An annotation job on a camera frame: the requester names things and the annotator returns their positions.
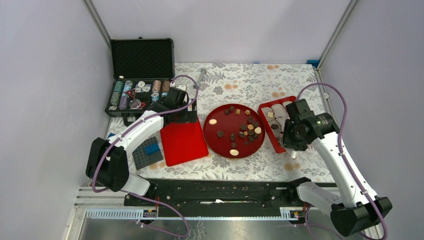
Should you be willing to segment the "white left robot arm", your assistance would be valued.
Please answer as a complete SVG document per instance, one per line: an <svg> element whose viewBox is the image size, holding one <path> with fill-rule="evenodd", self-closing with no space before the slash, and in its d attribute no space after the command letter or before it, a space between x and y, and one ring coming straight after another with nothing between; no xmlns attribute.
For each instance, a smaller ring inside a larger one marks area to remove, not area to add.
<svg viewBox="0 0 424 240"><path fill-rule="evenodd" d="M90 147L85 174L92 180L92 190L100 193L106 190L135 194L144 206L152 204L155 192L145 178L131 173L128 166L128 154L131 154L148 137L178 120L180 115L197 97L188 98L188 94L171 87L166 97L150 104L143 114L131 125L116 135L103 139L96 138Z"/></svg>

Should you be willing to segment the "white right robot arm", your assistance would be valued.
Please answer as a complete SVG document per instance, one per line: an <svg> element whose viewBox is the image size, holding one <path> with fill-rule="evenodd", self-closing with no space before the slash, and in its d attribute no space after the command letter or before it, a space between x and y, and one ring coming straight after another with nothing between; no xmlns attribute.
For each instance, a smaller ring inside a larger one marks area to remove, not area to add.
<svg viewBox="0 0 424 240"><path fill-rule="evenodd" d="M339 194L319 187L307 177L290 181L285 199L293 206L308 203L328 215L343 237L382 225L393 205L378 196L356 167L341 138L341 130L329 113L315 114L305 99L286 105L282 145L303 152L314 148L324 160Z"/></svg>

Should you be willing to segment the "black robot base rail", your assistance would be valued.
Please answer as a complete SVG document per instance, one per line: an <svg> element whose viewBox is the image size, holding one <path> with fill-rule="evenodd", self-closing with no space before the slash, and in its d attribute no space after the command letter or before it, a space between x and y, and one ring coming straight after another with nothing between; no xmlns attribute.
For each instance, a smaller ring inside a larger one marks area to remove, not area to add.
<svg viewBox="0 0 424 240"><path fill-rule="evenodd" d="M295 198L289 182L149 179L140 199L124 191L125 207L153 208L160 218L270 218L281 208L301 213L308 203Z"/></svg>

